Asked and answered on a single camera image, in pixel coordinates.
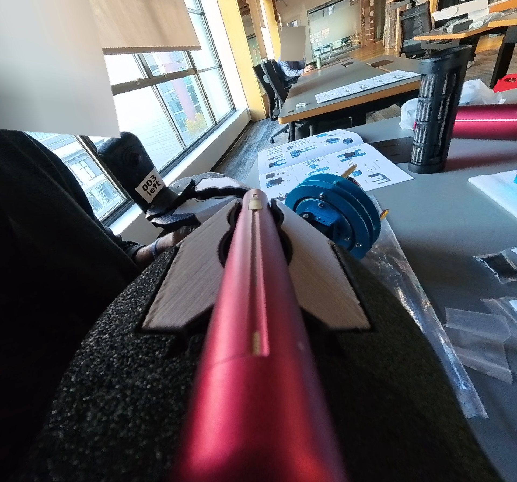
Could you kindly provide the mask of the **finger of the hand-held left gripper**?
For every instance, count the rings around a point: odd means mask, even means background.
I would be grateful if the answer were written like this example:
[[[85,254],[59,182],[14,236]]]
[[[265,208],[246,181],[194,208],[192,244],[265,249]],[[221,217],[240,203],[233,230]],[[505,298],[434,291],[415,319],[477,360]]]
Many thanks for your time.
[[[199,201],[228,196],[242,199],[251,189],[227,175],[194,175],[193,181],[193,199]]]
[[[195,219],[203,224],[227,204],[237,201],[236,196],[211,197],[205,200],[189,199],[177,208],[177,217],[187,218],[186,215],[194,215]]]

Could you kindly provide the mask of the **white foam sheet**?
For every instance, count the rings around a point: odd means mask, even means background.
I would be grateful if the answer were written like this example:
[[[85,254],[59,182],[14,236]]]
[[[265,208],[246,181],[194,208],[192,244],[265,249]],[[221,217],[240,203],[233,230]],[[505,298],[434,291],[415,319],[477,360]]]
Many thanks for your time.
[[[469,178],[469,183],[516,216],[516,170]]]

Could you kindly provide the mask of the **clear plastic bag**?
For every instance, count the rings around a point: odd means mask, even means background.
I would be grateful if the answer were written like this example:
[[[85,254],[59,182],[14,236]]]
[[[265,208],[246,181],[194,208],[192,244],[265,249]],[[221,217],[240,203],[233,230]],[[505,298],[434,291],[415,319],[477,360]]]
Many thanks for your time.
[[[393,390],[372,401],[374,417],[384,409],[401,425],[415,418],[460,433],[469,432],[466,419],[488,418],[387,219],[363,259],[352,263],[352,284],[375,327],[359,346],[366,353],[359,366],[372,362],[369,373]]]

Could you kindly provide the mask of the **printed instruction sheet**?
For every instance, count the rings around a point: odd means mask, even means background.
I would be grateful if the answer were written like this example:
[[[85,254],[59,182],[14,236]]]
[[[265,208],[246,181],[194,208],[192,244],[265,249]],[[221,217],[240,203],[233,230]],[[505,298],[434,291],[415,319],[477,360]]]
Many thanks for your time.
[[[371,192],[412,180],[397,164],[403,157],[407,140],[373,141],[348,130],[334,130],[276,145],[257,155],[260,189],[270,198],[283,200],[309,177],[322,174],[342,175],[352,166],[352,180]]]

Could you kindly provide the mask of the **window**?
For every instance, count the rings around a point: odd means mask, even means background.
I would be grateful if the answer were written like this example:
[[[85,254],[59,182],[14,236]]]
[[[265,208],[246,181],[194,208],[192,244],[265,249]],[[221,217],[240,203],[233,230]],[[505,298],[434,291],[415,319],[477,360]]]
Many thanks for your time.
[[[159,172],[170,171],[234,109],[202,0],[185,0],[201,49],[105,56],[121,131],[139,137]],[[99,136],[29,132],[68,167],[94,214],[112,223],[130,197],[97,154]]]

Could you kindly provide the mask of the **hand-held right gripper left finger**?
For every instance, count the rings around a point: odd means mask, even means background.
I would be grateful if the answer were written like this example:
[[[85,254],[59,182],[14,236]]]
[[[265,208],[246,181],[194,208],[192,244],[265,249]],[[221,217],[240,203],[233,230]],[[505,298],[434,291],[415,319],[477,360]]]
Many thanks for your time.
[[[236,199],[179,243],[179,249],[143,323],[147,332],[178,332],[216,301],[224,268],[219,246],[230,230]]]

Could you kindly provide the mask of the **wooden top table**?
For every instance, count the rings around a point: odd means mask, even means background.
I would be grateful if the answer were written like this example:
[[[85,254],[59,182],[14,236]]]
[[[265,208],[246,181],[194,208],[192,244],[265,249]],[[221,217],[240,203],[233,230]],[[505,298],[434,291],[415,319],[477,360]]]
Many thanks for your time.
[[[499,47],[494,70],[490,80],[490,88],[508,73],[513,53],[516,50],[516,0],[497,1],[488,7],[488,14],[501,13],[500,16],[485,20],[483,24],[474,23],[473,28],[462,28],[448,32],[445,27],[435,29],[414,37],[423,48],[445,49],[458,46],[460,42],[479,38],[485,34],[503,33],[504,38]]]

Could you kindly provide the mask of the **black office chair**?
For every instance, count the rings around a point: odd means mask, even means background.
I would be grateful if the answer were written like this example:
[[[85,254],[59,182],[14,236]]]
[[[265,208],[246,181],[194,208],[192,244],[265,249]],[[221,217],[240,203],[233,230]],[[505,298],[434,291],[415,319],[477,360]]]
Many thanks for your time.
[[[281,109],[288,97],[282,79],[279,75],[281,72],[275,59],[268,59],[253,67],[255,75],[262,85],[268,97],[269,118],[271,121],[278,121]]]

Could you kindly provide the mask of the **white plastic wrap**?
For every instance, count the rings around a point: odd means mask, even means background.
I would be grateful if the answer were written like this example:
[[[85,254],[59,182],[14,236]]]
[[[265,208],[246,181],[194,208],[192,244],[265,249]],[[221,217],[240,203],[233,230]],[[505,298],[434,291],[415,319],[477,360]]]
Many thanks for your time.
[[[505,103],[500,92],[489,89],[481,79],[465,81],[462,86],[459,106],[493,105]],[[416,120],[418,98],[408,100],[402,105],[399,126],[404,130],[413,130]]]

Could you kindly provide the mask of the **red electric screwdriver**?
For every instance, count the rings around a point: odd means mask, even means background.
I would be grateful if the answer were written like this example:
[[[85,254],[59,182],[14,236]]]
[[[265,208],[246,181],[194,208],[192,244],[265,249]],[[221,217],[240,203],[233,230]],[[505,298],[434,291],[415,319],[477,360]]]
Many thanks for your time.
[[[275,220],[250,190],[171,481],[348,481]]]

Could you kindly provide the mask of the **pile of small screw bags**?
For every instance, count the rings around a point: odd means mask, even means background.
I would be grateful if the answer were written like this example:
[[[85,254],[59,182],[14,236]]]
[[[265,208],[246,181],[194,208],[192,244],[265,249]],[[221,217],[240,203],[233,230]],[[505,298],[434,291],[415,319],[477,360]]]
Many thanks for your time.
[[[512,384],[507,354],[516,356],[516,298],[487,298],[488,313],[445,308],[444,328],[462,364]]]

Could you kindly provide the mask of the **beige roller blind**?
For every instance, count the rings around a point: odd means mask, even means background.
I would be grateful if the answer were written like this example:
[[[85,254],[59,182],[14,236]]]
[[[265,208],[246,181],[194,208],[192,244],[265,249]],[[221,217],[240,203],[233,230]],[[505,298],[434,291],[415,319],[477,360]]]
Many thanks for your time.
[[[89,0],[105,55],[201,49],[184,0]]]

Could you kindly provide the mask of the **person's left hand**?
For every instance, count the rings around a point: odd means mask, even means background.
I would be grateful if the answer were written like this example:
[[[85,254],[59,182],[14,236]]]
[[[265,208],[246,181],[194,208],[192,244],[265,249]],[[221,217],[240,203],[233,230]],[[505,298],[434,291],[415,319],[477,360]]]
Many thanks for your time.
[[[181,240],[195,231],[199,225],[183,226],[176,231],[168,233],[157,240],[157,249],[162,252],[169,247],[176,246]]]

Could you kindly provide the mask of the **blue round servo base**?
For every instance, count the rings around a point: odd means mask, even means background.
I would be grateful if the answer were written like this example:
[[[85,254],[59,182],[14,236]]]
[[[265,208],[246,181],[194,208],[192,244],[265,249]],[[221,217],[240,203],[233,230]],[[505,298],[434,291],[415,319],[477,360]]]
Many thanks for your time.
[[[284,203],[294,213],[361,260],[378,240],[380,212],[371,198],[351,177],[317,174],[299,183]]]

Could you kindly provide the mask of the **printed paper sheet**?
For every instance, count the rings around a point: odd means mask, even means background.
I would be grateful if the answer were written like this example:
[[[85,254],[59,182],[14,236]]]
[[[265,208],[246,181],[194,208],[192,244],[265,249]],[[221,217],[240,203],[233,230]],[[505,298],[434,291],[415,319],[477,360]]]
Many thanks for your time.
[[[419,78],[420,76],[421,75],[419,73],[396,70],[375,76],[373,78],[347,84],[336,89],[318,93],[315,95],[315,98],[317,103],[321,104],[334,99],[344,98],[360,92],[365,92],[385,85],[390,85],[402,80]]]

